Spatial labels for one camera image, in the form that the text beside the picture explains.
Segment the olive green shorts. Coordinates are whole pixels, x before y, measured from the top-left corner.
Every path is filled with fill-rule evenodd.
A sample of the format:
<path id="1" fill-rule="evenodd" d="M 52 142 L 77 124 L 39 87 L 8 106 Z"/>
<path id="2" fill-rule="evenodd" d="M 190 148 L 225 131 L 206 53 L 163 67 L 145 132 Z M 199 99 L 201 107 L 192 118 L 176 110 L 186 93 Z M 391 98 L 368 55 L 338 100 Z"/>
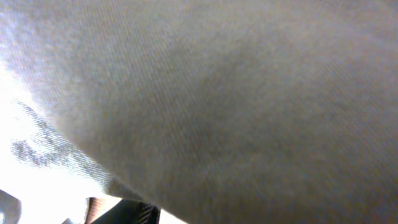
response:
<path id="1" fill-rule="evenodd" d="M 1 63 L 186 222 L 397 222 L 396 1 L 2 1 Z"/>

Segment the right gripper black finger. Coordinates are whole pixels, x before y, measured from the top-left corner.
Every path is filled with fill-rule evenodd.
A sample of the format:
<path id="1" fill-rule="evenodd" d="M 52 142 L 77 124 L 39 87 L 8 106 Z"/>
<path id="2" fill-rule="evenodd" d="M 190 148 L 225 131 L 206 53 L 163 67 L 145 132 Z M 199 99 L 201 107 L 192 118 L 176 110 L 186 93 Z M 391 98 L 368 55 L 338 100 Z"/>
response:
<path id="1" fill-rule="evenodd" d="M 122 199 L 93 224 L 159 224 L 160 210 L 149 203 Z"/>

